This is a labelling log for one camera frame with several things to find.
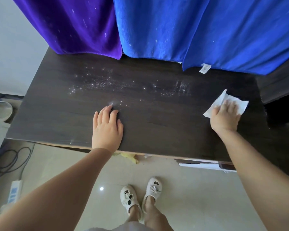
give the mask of power strip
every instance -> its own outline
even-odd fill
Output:
[[[11,190],[10,190],[7,204],[17,202],[20,198],[21,191],[22,191],[22,180],[12,181]]]

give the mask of towel label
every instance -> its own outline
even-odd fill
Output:
[[[211,68],[211,65],[202,63],[201,64],[203,67],[201,68],[201,70],[199,71],[200,73],[205,74],[206,72],[208,72],[208,70]]]

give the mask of slipper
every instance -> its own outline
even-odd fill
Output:
[[[144,199],[142,200],[141,209],[143,213],[146,214],[146,211],[144,209],[146,198],[148,196],[152,196],[155,199],[155,203],[156,203],[156,200],[161,195],[161,192],[162,192],[162,182],[158,178],[152,177],[148,182],[147,192],[145,194]]]
[[[137,195],[134,188],[131,185],[124,186],[120,192],[120,200],[122,205],[126,208],[128,215],[130,215],[129,210],[132,206],[137,205],[139,208],[139,220],[142,219],[142,211],[140,204],[137,200]]]

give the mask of hand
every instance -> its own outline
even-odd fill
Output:
[[[211,127],[220,134],[224,130],[237,131],[237,126],[241,115],[237,115],[238,106],[235,101],[226,100],[221,107],[215,107],[211,115]]]
[[[118,110],[109,112],[112,105],[103,108],[100,113],[95,112],[93,117],[92,149],[104,148],[111,154],[118,150],[122,136],[123,124],[117,121]]]

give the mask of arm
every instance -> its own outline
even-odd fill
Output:
[[[123,125],[112,106],[95,112],[92,151],[0,215],[0,230],[74,230],[103,166],[119,148]]]
[[[236,132],[235,103],[212,111],[211,126],[224,142],[244,189],[268,230],[289,230],[289,176]]]

